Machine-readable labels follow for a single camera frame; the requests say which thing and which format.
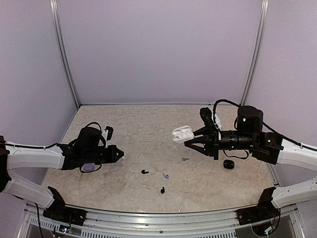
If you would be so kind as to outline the white earbud charging case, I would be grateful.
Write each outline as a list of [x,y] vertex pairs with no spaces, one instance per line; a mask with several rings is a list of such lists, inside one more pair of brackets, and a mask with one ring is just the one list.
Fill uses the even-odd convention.
[[[192,128],[188,125],[181,126],[181,127],[174,129],[171,132],[171,134],[173,135],[173,139],[172,139],[173,142],[175,142],[177,144],[184,143],[184,142],[194,138]],[[182,138],[177,140],[177,139],[174,139],[175,136],[181,136]]]

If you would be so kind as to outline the purple earbud charging case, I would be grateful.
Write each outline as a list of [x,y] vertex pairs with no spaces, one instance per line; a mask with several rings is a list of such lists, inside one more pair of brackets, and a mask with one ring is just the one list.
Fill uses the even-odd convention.
[[84,172],[92,172],[92,171],[94,171],[95,169],[96,169],[96,166],[95,166],[95,164],[93,164],[93,163],[85,164],[85,165],[83,166],[83,168],[82,168],[82,170],[83,170]]

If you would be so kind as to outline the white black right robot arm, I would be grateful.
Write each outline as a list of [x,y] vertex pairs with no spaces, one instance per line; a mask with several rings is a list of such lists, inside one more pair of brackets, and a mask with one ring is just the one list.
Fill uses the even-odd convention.
[[[287,139],[270,129],[263,132],[263,112],[252,106],[240,106],[237,110],[236,130],[221,130],[215,110],[201,108],[200,116],[205,126],[193,133],[184,145],[206,156],[218,159],[220,150],[247,150],[249,155],[272,165],[293,165],[311,171],[317,169],[317,149]],[[258,220],[264,220],[287,205],[314,200],[317,197],[317,179],[285,187],[265,189],[253,209]]]

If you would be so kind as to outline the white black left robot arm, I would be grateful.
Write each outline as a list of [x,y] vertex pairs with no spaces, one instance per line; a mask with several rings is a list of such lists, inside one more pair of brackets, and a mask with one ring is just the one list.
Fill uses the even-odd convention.
[[69,216],[69,209],[60,193],[52,187],[44,188],[14,172],[19,168],[48,168],[61,171],[82,170],[85,164],[101,167],[116,163],[124,152],[107,142],[112,127],[105,130],[86,126],[76,139],[67,144],[48,146],[14,144],[0,138],[0,191],[20,199],[32,201],[48,209],[58,220]]

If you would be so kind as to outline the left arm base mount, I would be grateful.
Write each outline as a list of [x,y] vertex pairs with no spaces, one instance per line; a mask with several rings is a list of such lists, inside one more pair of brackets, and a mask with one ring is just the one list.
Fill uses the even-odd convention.
[[48,186],[48,189],[53,194],[53,203],[44,209],[43,216],[70,225],[83,226],[87,211],[66,206],[64,199],[55,188]]

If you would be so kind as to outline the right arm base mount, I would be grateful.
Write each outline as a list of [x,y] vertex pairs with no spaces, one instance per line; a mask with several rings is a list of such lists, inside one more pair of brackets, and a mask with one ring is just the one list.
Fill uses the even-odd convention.
[[272,204],[272,194],[276,187],[266,188],[255,206],[238,209],[236,211],[239,225],[257,223],[280,216],[280,209]]

